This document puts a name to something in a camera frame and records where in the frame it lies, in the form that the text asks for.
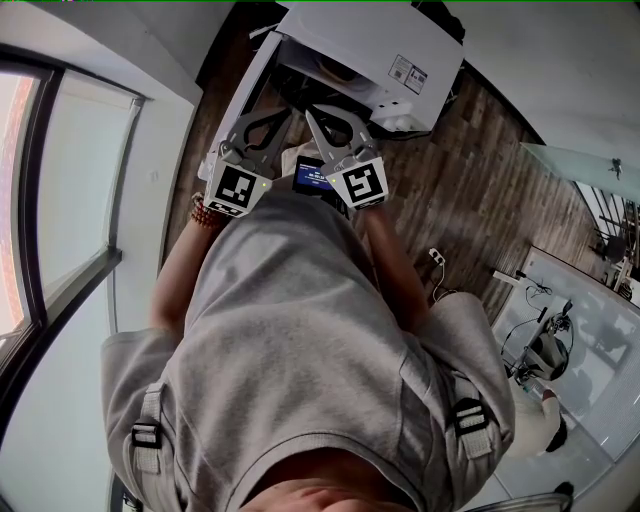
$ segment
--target white device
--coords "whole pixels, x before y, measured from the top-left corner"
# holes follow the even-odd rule
[[[389,131],[431,130],[463,59],[462,46],[409,3],[298,2],[277,31],[278,61],[366,105]],[[322,55],[358,73],[340,81]]]

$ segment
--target small screen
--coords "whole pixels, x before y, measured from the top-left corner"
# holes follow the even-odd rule
[[[331,190],[333,187],[320,172],[320,167],[300,162],[298,167],[298,185]]]

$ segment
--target white wall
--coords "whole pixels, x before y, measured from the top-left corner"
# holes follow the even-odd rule
[[[640,166],[633,3],[449,3],[465,58],[546,144]]]
[[[126,6],[195,80],[233,2],[142,2]]]
[[[111,468],[99,381],[106,291],[102,283],[62,330],[11,418],[0,493],[14,512],[106,510]]]
[[[113,5],[3,3],[0,41],[55,57],[150,98],[197,105],[202,91],[182,66],[126,4]]]
[[[120,205],[115,304],[119,331],[148,327],[151,292],[161,265],[175,172],[191,112],[175,103],[147,102],[133,134]]]

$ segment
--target power outlet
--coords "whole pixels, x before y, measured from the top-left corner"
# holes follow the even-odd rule
[[[442,254],[440,254],[438,252],[438,249],[436,249],[435,247],[429,249],[429,256],[431,256],[435,260],[438,266],[441,267],[442,265],[444,265],[444,258],[442,257]]]

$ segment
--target black buckle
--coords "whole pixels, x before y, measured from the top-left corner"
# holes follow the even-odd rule
[[[478,407],[480,407],[479,411],[471,412],[473,409],[477,409]],[[455,415],[454,426],[456,428],[456,435],[458,437],[470,434],[471,432],[475,432],[476,430],[482,430],[489,424],[487,415],[484,413],[484,406],[482,405],[482,402],[475,398],[463,398],[462,400],[458,401],[458,403],[453,407],[453,414]],[[465,418],[478,415],[482,415],[482,422],[478,423],[477,425],[469,425],[468,427],[462,427],[460,425],[462,420],[464,420]]]
[[[138,439],[138,435],[153,436],[153,441]],[[131,428],[131,444],[139,448],[160,448],[160,424],[137,421]]]

